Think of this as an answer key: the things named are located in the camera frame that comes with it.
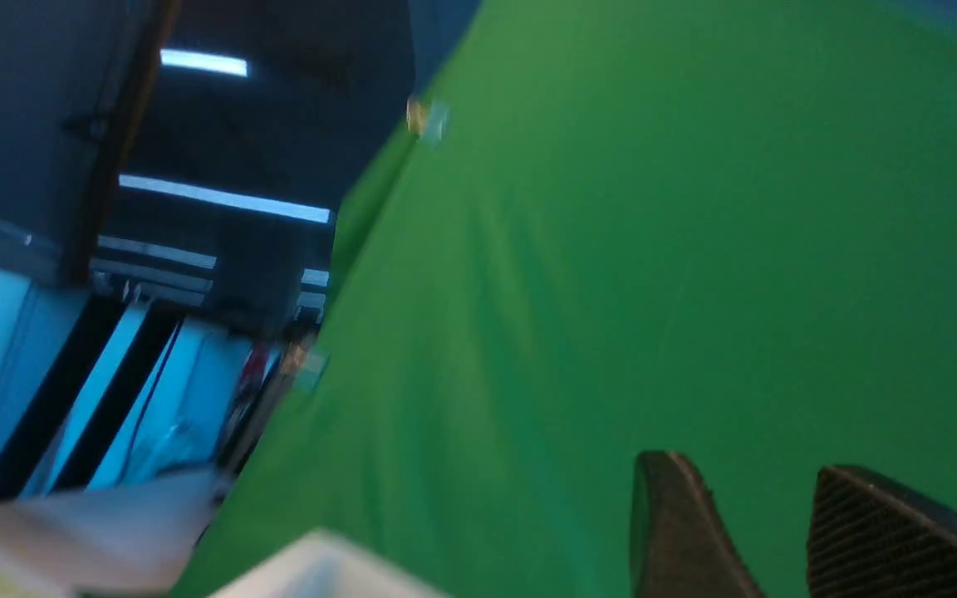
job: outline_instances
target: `cable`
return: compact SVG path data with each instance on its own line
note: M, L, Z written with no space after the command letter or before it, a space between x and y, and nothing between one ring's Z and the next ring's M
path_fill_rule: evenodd
M172 356L172 348L175 347L175 340L179 338L179 331L183 330L183 321L176 323L175 330L172 331L172 340L168 341L168 348L164 349L164 357L160 360L160 365L157 367L157 375L153 378L153 384L150 385L150 391L147 393L147 398L143 402L143 409L140 409L140 417L135 423L135 427L132 428L132 438L128 440L128 450L125 452L125 464L120 467L120 473L117 474L117 484L121 485L125 481L125 477L128 476L128 466L132 463L132 451L135 450L135 442L140 437L140 428L143 427L143 419L145 417L145 412L150 408L151 399L153 399L153 393L157 390L157 383L160 382L160 375L164 374L164 367L168 364L168 359Z

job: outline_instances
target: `black ceiling beam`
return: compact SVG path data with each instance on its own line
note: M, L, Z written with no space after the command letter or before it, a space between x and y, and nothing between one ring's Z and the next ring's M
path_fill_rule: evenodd
M155 0L152 14L143 27L125 82L117 96L116 107L106 126L106 137L91 167L72 235L65 243L58 276L65 283L87 283L87 262L98 246L98 233L110 214L113 196L119 185L138 125L160 69L160 49L168 41L182 0Z

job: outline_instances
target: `ceiling light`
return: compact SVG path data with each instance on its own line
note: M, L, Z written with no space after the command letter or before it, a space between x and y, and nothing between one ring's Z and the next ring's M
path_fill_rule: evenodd
M254 212L308 220L309 223L326 224L331 221L331 211L327 208L314 208L311 205L253 197L249 194L218 192L216 189L206 189L205 187L172 183L147 177L134 177L132 174L122 174L120 176L120 186L160 194L174 194L174 196L197 199L206 203L227 205L228 208L251 209Z
M216 267L216 257L194 251L185 251L174 247L165 247L164 245L155 245L155 243L143 243L141 241L132 241L129 238L115 238L115 236L98 236L98 246L106 249L115 249L117 251L128 251L128 253L139 253L157 257L160 260L170 260L179 262L196 268L205 268L212 270Z
M315 287L326 287L329 280L331 280L331 273L326 270L305 268L305 272L301 275L301 284L312 284Z
M224 75L250 76L250 64L242 58L186 52L184 50L160 51L160 64L179 68L193 68L197 71L222 72Z
M202 277L190 277L178 275L175 272L165 272L157 268L149 268L128 262L115 262L113 260L102 260L94 258L91 260L91 269L102 270L103 272L114 273L125 277L135 277L135 279L148 280L167 284L170 287L183 288L186 291L209 292L213 288L213 281L203 279Z

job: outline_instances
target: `black pole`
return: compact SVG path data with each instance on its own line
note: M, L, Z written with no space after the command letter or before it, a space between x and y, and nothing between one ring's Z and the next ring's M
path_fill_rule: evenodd
M148 311L95 413L91 414L76 447L73 447L65 466L61 467L61 473L57 474L53 492L86 488L91 483L157 365L160 353L182 321L183 315L178 311Z
M71 284L87 283L88 262L98 245L98 233L106 222L119 184L120 170L128 160L136 132L160 69L160 49L168 41L182 0L155 0L152 14L140 34L140 41L115 109L110 115L106 138L102 140L91 176L87 179L79 211L72 226L63 257L60 278Z
M0 452L0 500L13 500L65 423L80 389L95 368L113 330L125 314L125 303L91 296L80 311L65 345L35 391L32 402Z

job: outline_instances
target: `green screen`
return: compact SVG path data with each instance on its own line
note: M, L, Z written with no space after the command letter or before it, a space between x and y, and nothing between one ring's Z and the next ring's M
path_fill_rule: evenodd
M176 587L329 527L462 596L626 596L685 452L771 596L817 470L957 508L957 39L866 0L486 0L346 201L313 391Z

